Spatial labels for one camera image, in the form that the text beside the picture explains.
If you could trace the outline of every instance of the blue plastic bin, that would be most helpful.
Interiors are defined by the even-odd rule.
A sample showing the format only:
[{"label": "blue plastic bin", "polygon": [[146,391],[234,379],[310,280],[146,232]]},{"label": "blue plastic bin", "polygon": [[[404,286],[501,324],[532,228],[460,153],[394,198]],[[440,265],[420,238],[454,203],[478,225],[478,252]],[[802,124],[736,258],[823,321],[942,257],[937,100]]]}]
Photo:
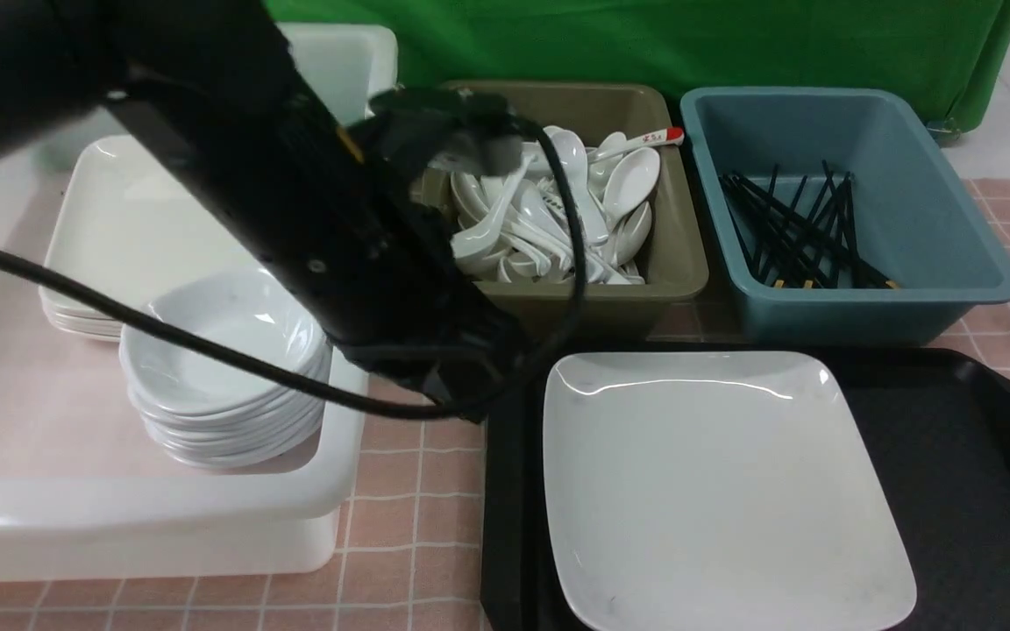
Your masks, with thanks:
[{"label": "blue plastic bin", "polygon": [[[922,344],[974,305],[1010,301],[1010,258],[965,184],[905,101],[887,92],[817,88],[706,88],[681,100],[688,140],[734,287],[742,332],[755,341]],[[900,290],[775,289],[754,280],[719,175],[793,196],[821,161],[853,173],[860,255]],[[805,200],[799,208],[808,208]],[[747,238],[747,227],[740,231]]]}]

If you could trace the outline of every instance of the green backdrop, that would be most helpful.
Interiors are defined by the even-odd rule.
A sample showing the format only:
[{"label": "green backdrop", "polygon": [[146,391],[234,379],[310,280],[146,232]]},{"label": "green backdrop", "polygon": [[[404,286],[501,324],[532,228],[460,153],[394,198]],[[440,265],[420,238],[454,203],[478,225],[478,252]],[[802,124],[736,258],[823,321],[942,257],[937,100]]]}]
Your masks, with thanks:
[{"label": "green backdrop", "polygon": [[839,85],[979,124],[1010,0],[269,0],[276,19],[379,23],[408,85],[449,79]]}]

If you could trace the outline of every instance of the black plastic tray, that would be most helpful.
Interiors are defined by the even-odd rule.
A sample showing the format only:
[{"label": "black plastic tray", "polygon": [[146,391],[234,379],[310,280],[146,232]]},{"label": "black plastic tray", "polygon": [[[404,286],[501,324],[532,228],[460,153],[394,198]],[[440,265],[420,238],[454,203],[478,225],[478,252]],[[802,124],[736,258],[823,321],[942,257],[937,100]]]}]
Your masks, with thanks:
[{"label": "black plastic tray", "polygon": [[[569,352],[754,350],[636,343]],[[1010,631],[1010,381],[941,348],[793,348],[836,376],[906,544],[918,604],[899,631]],[[482,606],[494,631],[584,631],[550,558],[544,380],[489,417]]]}]

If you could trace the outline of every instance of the pink checkered tablecloth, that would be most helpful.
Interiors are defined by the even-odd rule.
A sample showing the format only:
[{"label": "pink checkered tablecloth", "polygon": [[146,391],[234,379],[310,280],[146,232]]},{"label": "pink checkered tablecloth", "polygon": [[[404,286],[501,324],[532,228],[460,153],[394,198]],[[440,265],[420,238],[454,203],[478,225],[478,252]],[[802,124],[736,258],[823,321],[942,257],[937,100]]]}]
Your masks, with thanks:
[{"label": "pink checkered tablecloth", "polygon": [[[1010,180],[969,184],[1010,252]],[[738,339],[723,275],[655,336]],[[975,309],[934,346],[1010,377],[1010,304]],[[374,381],[374,395],[417,396]],[[0,631],[482,631],[482,429],[370,419],[339,548],[312,574],[0,584]]]}]

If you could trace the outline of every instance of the white plastic tub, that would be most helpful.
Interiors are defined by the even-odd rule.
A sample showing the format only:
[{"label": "white plastic tub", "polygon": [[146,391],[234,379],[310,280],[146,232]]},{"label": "white plastic tub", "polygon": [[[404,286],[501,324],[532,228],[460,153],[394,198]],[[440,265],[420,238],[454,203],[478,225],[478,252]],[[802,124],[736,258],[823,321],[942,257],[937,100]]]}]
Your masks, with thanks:
[{"label": "white plastic tub", "polygon": [[[365,116],[369,97],[396,84],[396,35],[381,25],[284,23],[298,73],[341,124]],[[41,143],[45,169],[70,172],[84,147],[127,133],[107,111],[49,136]]]},{"label": "white plastic tub", "polygon": [[[380,27],[289,24],[303,75],[342,120],[395,81]],[[0,247],[43,259],[77,146],[105,116],[0,161]],[[40,154],[41,160],[35,161]],[[339,355],[331,377],[365,392]],[[319,438],[248,470],[181,466],[125,398],[112,344],[65,335],[32,285],[0,275],[0,581],[309,571],[332,555],[364,416],[328,405]]]}]

